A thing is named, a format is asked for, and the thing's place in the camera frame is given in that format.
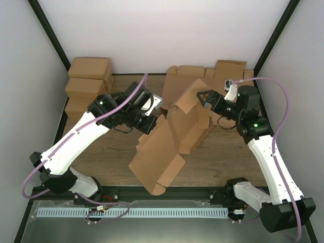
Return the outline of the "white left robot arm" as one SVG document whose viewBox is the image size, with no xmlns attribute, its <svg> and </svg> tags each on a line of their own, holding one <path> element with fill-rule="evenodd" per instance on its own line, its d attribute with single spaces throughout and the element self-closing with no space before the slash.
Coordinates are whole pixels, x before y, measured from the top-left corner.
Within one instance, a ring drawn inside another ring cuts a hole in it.
<svg viewBox="0 0 324 243">
<path fill-rule="evenodd" d="M 97 96 L 77 124 L 53 147 L 30 156 L 43 185 L 55 194 L 71 191 L 83 195 L 91 204 L 99 204 L 103 200 L 99 182 L 77 172 L 72 163 L 95 140 L 118 126 L 126 125 L 148 135 L 157 120 L 152 111 L 158 109 L 162 101 L 137 82 L 124 92 Z"/>
</svg>

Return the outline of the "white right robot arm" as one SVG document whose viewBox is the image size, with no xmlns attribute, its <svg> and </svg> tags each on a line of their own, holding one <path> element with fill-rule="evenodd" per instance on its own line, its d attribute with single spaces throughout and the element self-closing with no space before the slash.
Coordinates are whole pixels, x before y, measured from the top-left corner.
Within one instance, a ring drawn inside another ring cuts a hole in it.
<svg viewBox="0 0 324 243">
<path fill-rule="evenodd" d="M 225 185 L 225 198 L 231 204 L 240 200 L 259 213 L 269 232 L 301 227 L 310 218 L 316 205 L 306 198 L 292 179 L 274 140 L 269 120 L 259 115 L 260 94 L 252 86 L 231 85 L 228 93 L 202 91 L 197 97 L 203 107 L 222 118 L 235 121 L 237 132 L 256 158 L 268 186 L 268 193 L 253 186 L 247 179 L 235 178 Z"/>
</svg>

